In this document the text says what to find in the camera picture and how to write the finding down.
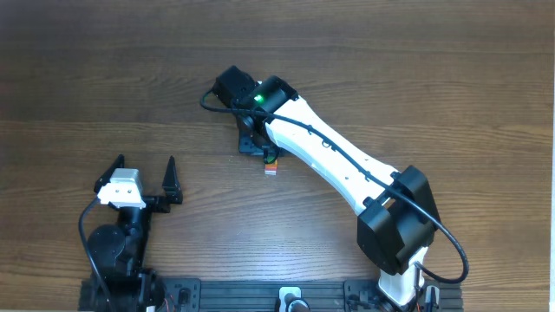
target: wooden table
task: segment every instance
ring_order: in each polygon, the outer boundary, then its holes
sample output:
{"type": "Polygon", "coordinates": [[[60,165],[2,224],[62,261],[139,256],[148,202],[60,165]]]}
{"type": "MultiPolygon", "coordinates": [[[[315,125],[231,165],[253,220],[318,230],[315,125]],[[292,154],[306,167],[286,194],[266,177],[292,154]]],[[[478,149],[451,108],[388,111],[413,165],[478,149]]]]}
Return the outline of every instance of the wooden table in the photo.
{"type": "MultiPolygon", "coordinates": [[[[547,310],[552,16],[547,0],[0,1],[0,307],[76,309],[77,219],[119,153],[149,193],[177,159],[184,204],[148,245],[162,275],[377,276],[330,185],[294,157],[265,176],[233,118],[199,108],[235,64],[427,174],[470,259],[466,311],[547,310]]],[[[96,208],[88,231],[115,216],[96,208]]],[[[460,272],[441,235],[426,263],[460,272]]]]}

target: brown table surface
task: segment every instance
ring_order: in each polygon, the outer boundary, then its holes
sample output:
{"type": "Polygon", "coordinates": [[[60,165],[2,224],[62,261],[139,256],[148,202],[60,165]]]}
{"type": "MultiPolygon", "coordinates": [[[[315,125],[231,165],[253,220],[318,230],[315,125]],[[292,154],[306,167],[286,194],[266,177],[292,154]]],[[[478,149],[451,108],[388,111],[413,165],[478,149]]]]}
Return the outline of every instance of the brown table surface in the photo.
{"type": "MultiPolygon", "coordinates": [[[[376,277],[343,198],[295,157],[265,176],[198,99],[232,64],[278,75],[363,151],[430,180],[465,247],[466,311],[545,311],[551,1],[0,1],[0,307],[76,309],[77,219],[123,153],[183,205],[147,265],[205,280],[376,277]]],[[[98,207],[88,231],[113,223],[98,207]]],[[[460,272],[441,235],[429,268],[460,272]]]]}

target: white plastic part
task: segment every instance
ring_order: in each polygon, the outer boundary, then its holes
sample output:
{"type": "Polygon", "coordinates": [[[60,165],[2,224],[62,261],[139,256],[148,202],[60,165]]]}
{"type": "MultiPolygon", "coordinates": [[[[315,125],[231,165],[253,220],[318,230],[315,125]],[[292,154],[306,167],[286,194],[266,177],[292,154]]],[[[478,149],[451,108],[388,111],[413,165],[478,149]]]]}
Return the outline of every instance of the white plastic part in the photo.
{"type": "Polygon", "coordinates": [[[112,203],[116,208],[145,208],[147,204],[142,200],[141,192],[139,170],[117,168],[110,178],[110,183],[99,190],[97,197],[101,204],[112,203]]]}
{"type": "MultiPolygon", "coordinates": [[[[384,271],[381,272],[378,287],[398,307],[406,305],[416,296],[415,279],[417,268],[415,267],[415,262],[424,263],[424,256],[427,251],[428,247],[420,248],[408,260],[408,269],[403,274],[391,276],[384,271]]],[[[418,275],[418,286],[424,286],[422,272],[418,275]]]]}
{"type": "MultiPolygon", "coordinates": [[[[274,114],[312,125],[314,129],[337,143],[372,175],[388,185],[393,183],[391,173],[396,172],[394,167],[373,159],[352,145],[341,134],[318,118],[302,97],[296,101],[287,101],[274,114]]],[[[357,216],[366,208],[362,204],[366,197],[370,196],[372,199],[376,199],[383,192],[382,187],[372,181],[367,181],[362,173],[358,172],[340,153],[332,151],[329,146],[326,147],[317,135],[282,120],[274,120],[270,124],[266,124],[266,131],[272,142],[294,153],[333,185],[347,200],[357,216]]]]}

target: wooden tabletop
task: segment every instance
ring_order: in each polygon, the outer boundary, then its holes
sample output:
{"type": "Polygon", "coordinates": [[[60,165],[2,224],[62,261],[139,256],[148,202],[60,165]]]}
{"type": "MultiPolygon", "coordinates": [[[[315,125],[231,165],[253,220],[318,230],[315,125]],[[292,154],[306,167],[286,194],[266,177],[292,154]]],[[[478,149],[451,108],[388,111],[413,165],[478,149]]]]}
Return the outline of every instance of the wooden tabletop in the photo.
{"type": "MultiPolygon", "coordinates": [[[[328,183],[293,156],[264,175],[234,119],[199,107],[235,64],[428,176],[470,260],[466,311],[546,311],[552,35],[547,0],[2,0],[0,308],[77,308],[77,219],[120,153],[149,193],[177,160],[184,203],[153,217],[148,243],[163,276],[377,277],[328,183]]],[[[97,207],[87,231],[115,218],[97,207]]],[[[439,233],[426,265],[460,273],[439,233]]]]}

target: black cable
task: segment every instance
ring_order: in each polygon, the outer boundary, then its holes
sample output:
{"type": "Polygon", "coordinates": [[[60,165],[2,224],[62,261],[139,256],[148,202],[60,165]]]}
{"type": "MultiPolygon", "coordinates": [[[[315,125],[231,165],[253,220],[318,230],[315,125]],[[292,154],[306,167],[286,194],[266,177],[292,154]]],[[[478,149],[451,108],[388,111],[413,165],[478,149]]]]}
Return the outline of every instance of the black cable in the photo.
{"type": "Polygon", "coordinates": [[[93,259],[93,255],[90,253],[90,248],[87,244],[87,238],[85,237],[85,230],[83,229],[83,219],[87,216],[88,212],[95,207],[95,205],[100,200],[98,198],[93,199],[93,201],[88,204],[87,208],[83,211],[81,216],[79,217],[79,235],[81,235],[81,241],[83,242],[83,248],[85,249],[85,253],[87,253],[88,260],[90,261],[90,266],[95,273],[96,279],[98,279],[98,283],[101,285],[102,292],[104,292],[104,296],[106,296],[106,300],[108,301],[108,306],[110,307],[111,312],[116,312],[115,307],[112,304],[112,297],[110,295],[110,291],[108,290],[108,286],[104,282],[98,268],[96,267],[95,260],[93,259]]]}
{"type": "Polygon", "coordinates": [[[437,282],[440,282],[440,283],[451,283],[451,284],[461,283],[462,281],[464,281],[467,278],[468,271],[469,271],[469,264],[468,264],[467,254],[462,249],[462,246],[457,241],[457,239],[453,236],[453,234],[451,234],[451,232],[445,226],[443,226],[443,224],[441,224],[440,221],[438,221],[436,218],[434,218],[432,215],[430,215],[427,211],[425,211],[422,207],[420,207],[412,199],[408,198],[407,196],[405,196],[401,192],[398,192],[393,187],[383,183],[381,180],[379,180],[378,178],[373,176],[369,171],[367,171],[362,166],[360,166],[352,157],[350,157],[350,155],[348,155],[334,141],[330,140],[325,134],[319,132],[318,130],[313,128],[311,125],[306,125],[301,121],[293,120],[291,118],[288,118],[288,117],[285,117],[285,116],[282,116],[282,115],[278,115],[278,114],[266,113],[266,112],[255,111],[255,110],[250,110],[250,109],[208,107],[206,105],[206,97],[211,92],[212,92],[211,89],[206,91],[206,93],[200,98],[200,105],[206,110],[209,110],[211,112],[216,112],[216,113],[249,114],[249,115],[253,115],[253,116],[283,120],[283,121],[289,122],[289,123],[291,123],[295,126],[304,128],[304,129],[308,130],[310,133],[314,133],[315,135],[322,138],[323,143],[328,144],[329,146],[331,146],[331,148],[333,150],[338,151],[349,163],[351,163],[351,165],[353,165],[356,169],[358,169],[358,171],[361,172],[367,180],[371,180],[374,183],[378,184],[379,186],[383,187],[390,195],[392,195],[393,198],[400,199],[400,200],[404,201],[405,203],[409,204],[412,208],[414,208],[418,213],[420,213],[423,217],[430,220],[435,225],[436,228],[438,228],[443,234],[445,234],[445,236],[451,242],[451,244],[453,244],[454,248],[459,252],[460,260],[462,261],[462,273],[460,274],[459,277],[454,278],[454,279],[438,276],[434,272],[426,269],[426,267],[424,267],[424,265],[422,265],[421,263],[415,263],[417,268],[419,268],[424,273],[428,274],[428,276],[432,277],[434,280],[436,280],[437,282]]]}

